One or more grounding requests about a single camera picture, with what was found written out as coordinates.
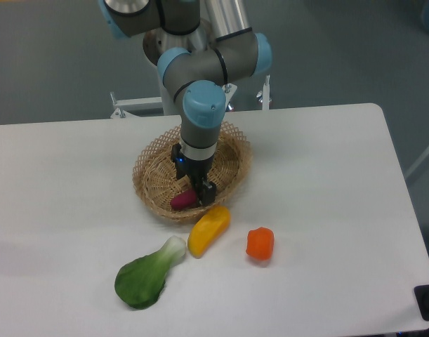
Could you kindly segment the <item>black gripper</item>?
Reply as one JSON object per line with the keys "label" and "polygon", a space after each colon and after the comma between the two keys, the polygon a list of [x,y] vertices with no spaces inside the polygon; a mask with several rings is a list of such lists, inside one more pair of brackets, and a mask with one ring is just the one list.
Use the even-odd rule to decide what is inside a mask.
{"label": "black gripper", "polygon": [[217,186],[214,182],[207,180],[208,172],[213,164],[213,156],[201,161],[190,159],[181,153],[181,144],[176,143],[171,149],[171,161],[175,164],[176,179],[180,180],[184,176],[190,179],[201,206],[209,206],[214,203]]}

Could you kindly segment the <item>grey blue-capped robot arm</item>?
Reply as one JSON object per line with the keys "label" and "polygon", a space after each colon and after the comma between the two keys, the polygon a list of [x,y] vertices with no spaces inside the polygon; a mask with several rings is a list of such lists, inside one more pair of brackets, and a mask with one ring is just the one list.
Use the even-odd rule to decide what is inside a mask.
{"label": "grey blue-capped robot arm", "polygon": [[224,119],[228,83],[262,74],[272,49],[256,34],[244,1],[207,1],[212,37],[202,26],[199,1],[100,1],[113,35],[131,38],[159,29],[159,81],[181,118],[180,140],[172,147],[176,177],[187,176],[199,204],[216,197],[207,178]]}

